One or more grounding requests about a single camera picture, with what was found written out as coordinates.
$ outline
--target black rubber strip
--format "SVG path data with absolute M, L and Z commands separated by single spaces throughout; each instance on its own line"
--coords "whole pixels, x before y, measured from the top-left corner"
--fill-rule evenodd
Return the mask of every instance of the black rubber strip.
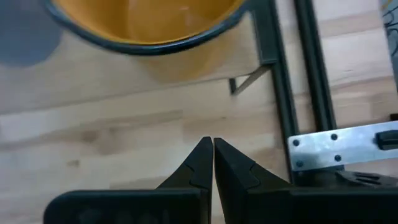
M 295 0 L 294 3 L 316 128 L 317 131 L 336 129 L 333 103 L 312 0 Z

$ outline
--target yellow bucket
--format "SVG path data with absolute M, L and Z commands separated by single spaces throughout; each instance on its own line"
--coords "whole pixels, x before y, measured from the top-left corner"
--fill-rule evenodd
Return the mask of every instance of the yellow bucket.
M 46 0 L 53 18 L 80 37 L 131 55 L 187 50 L 234 27 L 245 0 Z

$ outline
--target screw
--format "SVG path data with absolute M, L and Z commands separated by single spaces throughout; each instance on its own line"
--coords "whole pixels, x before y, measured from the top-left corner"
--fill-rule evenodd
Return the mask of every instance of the screw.
M 294 145 L 294 146 L 299 146 L 299 144 L 300 144 L 300 141 L 299 141 L 299 140 L 297 140 L 297 139 L 294 139 L 294 140 L 293 140 L 293 145 Z
M 337 134 L 332 134 L 331 136 L 330 136 L 330 138 L 331 138 L 331 140 L 334 140 L 334 141 L 336 141 L 337 140 Z
M 341 161 L 341 156 L 340 155 L 335 155 L 335 161 L 340 162 Z
M 303 161 L 297 161 L 296 162 L 296 166 L 297 167 L 302 167 L 302 166 L 304 166 L 304 162 Z

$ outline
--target black plastic part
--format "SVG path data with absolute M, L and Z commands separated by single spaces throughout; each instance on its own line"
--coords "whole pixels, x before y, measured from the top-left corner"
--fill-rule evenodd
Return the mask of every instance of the black plastic part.
M 317 131 L 336 129 L 333 103 L 312 0 L 295 0 L 294 3 Z
M 335 172 L 327 171 L 323 174 L 333 175 L 330 186 L 295 188 L 222 139 L 215 139 L 215 173 L 226 224 L 398 221 L 396 188 L 352 187 L 352 183 L 339 180 Z M 386 182 L 389 187 L 395 183 L 391 179 Z
M 380 150 L 398 149 L 398 130 L 376 133 L 376 144 Z
M 333 187 L 339 186 L 336 180 L 336 171 L 344 170 L 343 166 L 327 167 L 323 169 L 295 172 L 297 187 Z
M 256 28 L 260 64 L 271 67 L 286 164 L 289 179 L 293 182 L 287 138 L 298 135 L 299 126 L 275 0 L 251 0 L 250 10 Z
M 398 121 L 398 114 L 390 114 L 390 121 Z
M 44 224 L 211 223 L 213 143 L 203 138 L 155 190 L 84 190 L 58 196 Z
M 227 224 L 245 223 L 249 189 L 278 189 L 291 186 L 266 171 L 221 138 L 214 139 L 215 174 L 218 192 Z
M 114 42 L 102 37 L 99 37 L 90 31 L 82 28 L 78 24 L 74 23 L 61 9 L 59 9 L 53 0 L 42 0 L 44 2 L 46 10 L 62 26 L 68 28 L 76 35 L 81 38 L 99 45 L 108 50 L 113 50 L 115 52 L 129 54 L 129 55 L 164 55 L 171 54 L 183 50 L 188 50 L 190 48 L 196 47 L 204 42 L 207 42 L 225 31 L 236 26 L 242 19 L 244 13 L 248 9 L 248 1 L 242 3 L 242 5 L 233 13 L 231 13 L 228 18 L 223 22 L 215 25 L 214 27 L 206 30 L 200 34 L 188 37 L 183 40 L 178 40 L 175 42 L 168 42 L 165 44 L 154 44 L 154 45 L 139 45 L 139 44 L 125 44 L 121 42 Z
M 233 95 L 236 91 L 236 79 L 235 78 L 230 78 L 228 79 L 228 83 L 229 83 L 229 93 L 231 95 Z

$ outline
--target black metal frame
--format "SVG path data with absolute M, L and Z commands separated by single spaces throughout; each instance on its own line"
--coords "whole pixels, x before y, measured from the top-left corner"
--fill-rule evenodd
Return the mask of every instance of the black metal frame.
M 284 140 L 286 164 L 289 170 L 289 179 L 293 182 L 294 174 L 290 167 L 287 139 L 299 134 L 299 126 L 297 124 L 292 87 L 290 86 L 284 44 L 279 27 L 277 6 L 275 0 L 251 0 L 250 7 L 256 29 L 260 65 L 261 67 L 270 68 L 272 72 L 272 83 Z M 230 80 L 229 83 L 231 87 L 236 87 L 234 81 Z
M 214 144 L 215 175 L 227 224 L 398 221 L 398 179 L 344 171 L 323 173 L 326 178 L 317 186 L 297 187 L 223 139 L 215 138 Z
M 211 223 L 213 142 L 204 137 L 154 190 L 78 190 L 53 199 L 44 224 Z
M 336 129 L 333 103 L 330 96 L 328 77 L 323 61 L 322 44 L 318 33 L 317 17 L 312 0 L 294 0 L 294 5 L 305 59 L 305 68 L 307 69 L 316 131 Z M 344 170 L 344 166 L 294 172 L 294 178 L 291 183 L 298 186 L 314 186 L 319 184 L 318 176 L 325 176 L 325 173 L 337 170 Z

